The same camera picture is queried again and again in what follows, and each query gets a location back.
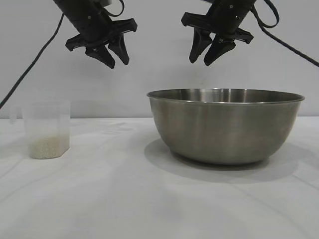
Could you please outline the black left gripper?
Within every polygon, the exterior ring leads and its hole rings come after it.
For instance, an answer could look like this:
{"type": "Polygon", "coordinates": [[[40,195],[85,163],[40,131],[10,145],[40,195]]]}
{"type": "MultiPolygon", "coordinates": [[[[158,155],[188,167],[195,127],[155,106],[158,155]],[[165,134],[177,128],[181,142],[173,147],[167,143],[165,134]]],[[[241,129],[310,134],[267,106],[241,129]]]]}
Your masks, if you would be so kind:
{"type": "Polygon", "coordinates": [[[107,50],[108,45],[122,63],[128,65],[130,58],[124,34],[137,31],[138,25],[133,18],[111,20],[98,0],[56,0],[55,4],[79,32],[67,40],[65,46],[69,51],[86,47],[87,56],[114,69],[115,59],[107,50]]]}

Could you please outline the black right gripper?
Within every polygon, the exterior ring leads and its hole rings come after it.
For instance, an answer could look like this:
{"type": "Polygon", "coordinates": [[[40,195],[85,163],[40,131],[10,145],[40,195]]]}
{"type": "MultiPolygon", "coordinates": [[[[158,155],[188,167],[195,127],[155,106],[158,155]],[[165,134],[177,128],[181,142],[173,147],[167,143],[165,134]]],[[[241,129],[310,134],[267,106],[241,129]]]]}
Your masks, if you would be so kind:
{"type": "Polygon", "coordinates": [[[254,0],[211,0],[205,15],[185,12],[181,22],[194,28],[189,60],[194,63],[211,44],[204,57],[210,66],[220,56],[235,48],[234,40],[249,44],[253,36],[239,26],[254,6],[254,0]],[[215,34],[212,41],[210,34],[215,34]]]}

